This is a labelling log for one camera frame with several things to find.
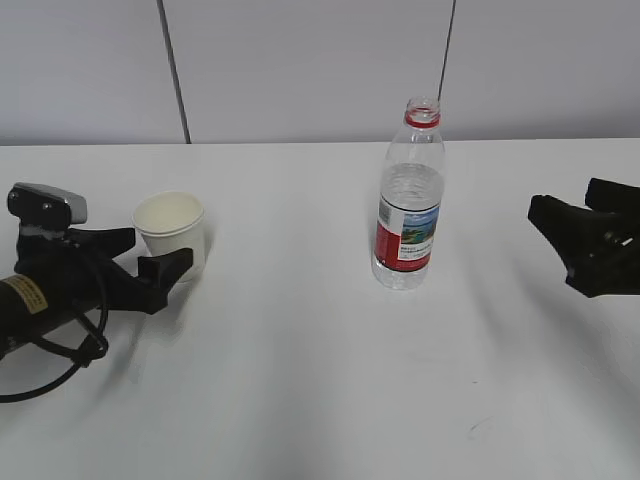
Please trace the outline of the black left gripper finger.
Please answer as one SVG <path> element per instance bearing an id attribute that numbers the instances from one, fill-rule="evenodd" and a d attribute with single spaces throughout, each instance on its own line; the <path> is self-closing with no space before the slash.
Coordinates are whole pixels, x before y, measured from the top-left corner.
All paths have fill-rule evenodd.
<path id="1" fill-rule="evenodd" d="M 180 278 L 193 266 L 191 248 L 137 259 L 137 310 L 157 313 L 168 305 L 168 296 Z"/>
<path id="2" fill-rule="evenodd" d="M 82 249 L 99 252 L 113 259 L 135 247 L 136 234 L 130 227 L 107 230 L 73 229 L 72 241 Z"/>

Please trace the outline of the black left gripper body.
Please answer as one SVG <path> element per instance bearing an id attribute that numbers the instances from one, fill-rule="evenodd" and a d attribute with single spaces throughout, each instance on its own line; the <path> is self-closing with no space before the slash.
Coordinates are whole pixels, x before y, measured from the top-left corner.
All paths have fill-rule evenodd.
<path id="1" fill-rule="evenodd" d="M 46 287 L 50 298 L 69 306 L 101 306 L 116 311 L 137 310 L 137 277 L 114 259 L 82 249 L 72 230 L 46 232 L 19 229 L 14 270 Z"/>

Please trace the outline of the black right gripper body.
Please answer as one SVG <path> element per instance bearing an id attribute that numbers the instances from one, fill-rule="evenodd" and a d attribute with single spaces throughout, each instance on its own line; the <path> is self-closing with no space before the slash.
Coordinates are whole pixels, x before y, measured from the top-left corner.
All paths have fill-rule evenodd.
<path id="1" fill-rule="evenodd" d="M 639 295 L 639 219 L 587 211 L 582 243 L 571 254 L 566 284 L 587 298 Z"/>

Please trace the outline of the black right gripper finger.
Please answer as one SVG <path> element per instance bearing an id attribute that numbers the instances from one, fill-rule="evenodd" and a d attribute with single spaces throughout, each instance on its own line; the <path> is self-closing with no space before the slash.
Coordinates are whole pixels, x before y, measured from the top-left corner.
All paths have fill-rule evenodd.
<path id="1" fill-rule="evenodd" d="M 527 218 L 561 260 L 593 259 L 599 253 L 596 238 L 599 212 L 570 205 L 550 195 L 534 195 Z"/>
<path id="2" fill-rule="evenodd" d="M 585 194 L 585 205 L 598 212 L 638 215 L 640 188 L 592 178 Z"/>

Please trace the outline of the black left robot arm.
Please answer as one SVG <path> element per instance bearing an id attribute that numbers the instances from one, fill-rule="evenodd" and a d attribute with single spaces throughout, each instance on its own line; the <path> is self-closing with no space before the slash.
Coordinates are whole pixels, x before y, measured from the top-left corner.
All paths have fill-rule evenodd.
<path id="1" fill-rule="evenodd" d="M 135 230 L 69 229 L 47 238 L 18 236 L 14 274 L 1 280 L 1 354 L 27 343 L 71 357 L 43 342 L 43 336 L 96 308 L 155 314 L 168 305 L 168 295 L 193 265 L 193 250 L 137 259 L 129 274 L 115 258 L 136 244 Z"/>

